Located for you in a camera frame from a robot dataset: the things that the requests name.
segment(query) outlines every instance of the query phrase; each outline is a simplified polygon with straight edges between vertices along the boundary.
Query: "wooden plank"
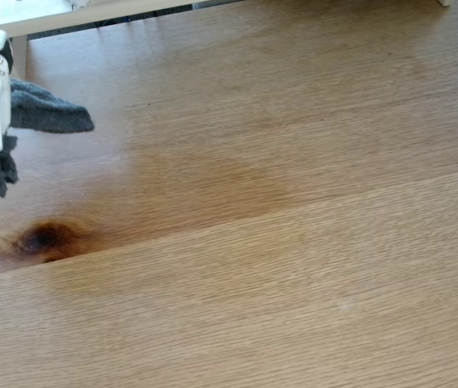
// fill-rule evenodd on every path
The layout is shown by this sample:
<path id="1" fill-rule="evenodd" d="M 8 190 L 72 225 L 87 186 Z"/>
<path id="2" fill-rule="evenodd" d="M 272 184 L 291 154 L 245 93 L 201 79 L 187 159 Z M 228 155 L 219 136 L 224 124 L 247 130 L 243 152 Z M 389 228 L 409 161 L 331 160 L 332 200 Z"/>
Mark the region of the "wooden plank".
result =
<path id="1" fill-rule="evenodd" d="M 458 6 L 246 1 L 28 60 L 97 130 L 15 132 L 0 272 L 69 259 L 0 274 L 0 388 L 458 386 Z"/>
<path id="2" fill-rule="evenodd" d="M 0 388 L 458 386 L 458 173 L 9 272 L 0 362 Z"/>

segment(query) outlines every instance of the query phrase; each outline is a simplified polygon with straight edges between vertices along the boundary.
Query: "light wood surface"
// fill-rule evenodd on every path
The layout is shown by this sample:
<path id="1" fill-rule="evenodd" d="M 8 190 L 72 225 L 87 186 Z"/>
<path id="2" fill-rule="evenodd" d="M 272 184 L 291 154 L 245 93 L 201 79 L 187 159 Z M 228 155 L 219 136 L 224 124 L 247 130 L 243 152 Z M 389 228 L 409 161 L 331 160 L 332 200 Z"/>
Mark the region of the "light wood surface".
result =
<path id="1" fill-rule="evenodd" d="M 458 387 L 458 3 L 249 0 L 28 78 L 98 128 L 17 131 L 0 388 Z"/>

